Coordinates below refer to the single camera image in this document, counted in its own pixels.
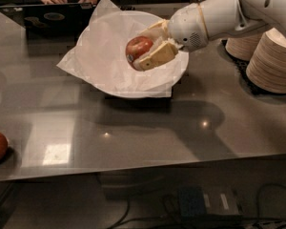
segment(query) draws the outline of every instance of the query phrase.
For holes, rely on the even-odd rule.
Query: black cable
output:
[[[286,186],[284,185],[281,185],[281,184],[277,184],[277,183],[266,183],[264,185],[262,185],[258,190],[257,190],[257,193],[256,193],[256,210],[257,210],[257,221],[260,221],[260,195],[262,193],[262,191],[267,188],[267,187],[278,187],[278,188],[281,188],[283,190],[286,191]]]
[[[131,201],[129,198],[127,198],[127,207],[126,207],[126,211],[124,213],[124,215],[121,217],[120,220],[118,220],[115,224],[111,225],[110,227],[108,227],[107,229],[113,229],[117,226],[119,226],[119,224],[124,220],[124,218],[129,214],[131,210]]]
[[[215,227],[214,229],[245,229],[242,225],[225,225],[225,226],[219,226]]]
[[[98,174],[98,173],[95,173],[95,174],[94,174],[94,177],[95,177],[97,183],[98,183],[99,185],[102,185],[102,182],[101,182],[101,179],[100,179],[100,177],[99,177],[99,174]]]
[[[165,195],[162,197],[162,205],[163,205],[163,208],[165,210],[165,212],[167,213],[167,215],[172,219],[172,221],[174,223],[177,223],[179,224],[180,223],[180,219],[178,219],[174,213],[178,213],[178,210],[176,210],[176,208],[174,207],[174,204],[172,202],[172,198],[175,198],[177,199],[175,196],[173,195]],[[171,204],[171,206],[174,208],[173,211],[170,211],[168,206],[167,206],[167,202],[169,202]]]
[[[286,218],[259,218],[260,220],[271,220],[271,221],[281,221],[286,220]],[[257,218],[242,218],[242,220],[254,220],[257,221]]]
[[[14,183],[9,184],[4,191],[1,193],[0,195],[0,207],[2,206],[2,204],[7,200],[7,198],[9,197],[9,195],[12,193],[12,191],[14,190]]]
[[[174,224],[163,224],[163,225],[156,225],[153,227],[149,227],[147,229],[182,229],[185,228],[184,227],[185,224],[184,223],[174,223]]]
[[[160,221],[162,219],[166,219],[166,217],[150,217],[150,218],[133,218],[133,219],[127,219],[124,221],[121,221],[120,223],[118,223],[117,225],[115,225],[115,227],[130,223],[130,222],[134,222],[134,221],[147,221],[147,222],[153,222],[153,221]]]

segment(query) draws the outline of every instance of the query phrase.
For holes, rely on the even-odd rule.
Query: floor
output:
[[[0,182],[6,191],[0,228],[194,228],[171,225],[184,221],[178,191],[197,186],[236,191],[243,209],[236,223],[286,219],[286,156],[280,156]],[[123,215],[131,221],[114,227]]]

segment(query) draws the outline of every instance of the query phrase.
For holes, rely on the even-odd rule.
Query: tissue paper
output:
[[[188,66],[186,52],[145,72],[134,70],[125,56],[127,43],[159,20],[153,14],[122,11],[111,0],[101,0],[76,46],[57,66],[106,94],[125,98],[169,97],[172,86]]]

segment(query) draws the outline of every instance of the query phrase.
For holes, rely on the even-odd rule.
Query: glossy table surface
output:
[[[0,180],[286,154],[286,95],[252,95],[220,41],[190,54],[172,98],[132,100],[57,68],[75,43],[0,13]]]

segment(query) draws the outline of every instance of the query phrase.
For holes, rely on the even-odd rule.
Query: cable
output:
[[[260,220],[271,220],[271,221],[281,221],[286,220],[286,218],[259,218]],[[241,220],[255,220],[257,221],[257,218],[242,218]]]
[[[185,224],[183,223],[175,223],[175,224],[163,224],[163,225],[156,225],[153,227],[149,227],[147,229],[182,229],[185,228]]]
[[[260,220],[260,194],[262,193],[262,191],[267,188],[267,187],[278,187],[278,188],[281,188],[283,190],[286,191],[286,186],[284,185],[281,185],[281,184],[277,184],[277,183],[266,183],[264,185],[262,185],[258,190],[257,190],[257,193],[256,193],[256,210],[257,210],[257,216],[256,216],[256,219],[257,221]]]
[[[94,177],[95,177],[97,183],[98,183],[99,185],[102,185],[101,179],[100,179],[100,177],[99,177],[99,173],[95,173],[95,174],[94,174]]]
[[[115,224],[113,224],[112,226],[108,227],[107,229],[113,229],[117,226],[119,226],[119,224],[124,220],[124,218],[129,214],[131,210],[131,201],[129,198],[127,198],[127,207],[126,207],[126,211],[124,213],[124,215],[121,217],[120,220],[118,220]]]
[[[12,193],[12,191],[14,190],[14,183],[9,184],[4,191],[1,193],[0,195],[0,207],[2,206],[2,204],[7,200],[7,198],[9,197],[9,195]]]
[[[176,224],[179,224],[181,222],[180,219],[174,215],[175,213],[178,213],[179,210],[175,208],[174,203],[172,202],[172,199],[178,200],[177,197],[174,196],[174,195],[165,195],[165,196],[163,196],[162,197],[162,205],[164,207],[165,212],[173,220],[173,222],[176,223]],[[167,206],[168,202],[173,207],[173,209],[174,209],[173,211],[169,210],[169,208]]]
[[[118,227],[118,226],[121,226],[121,225],[124,225],[124,224],[127,224],[127,223],[130,223],[130,222],[134,222],[134,221],[150,221],[150,222],[153,222],[153,221],[160,221],[162,219],[165,219],[166,217],[150,217],[150,218],[133,218],[133,219],[127,219],[125,221],[122,221],[120,222],[119,224],[117,224],[115,227]]]

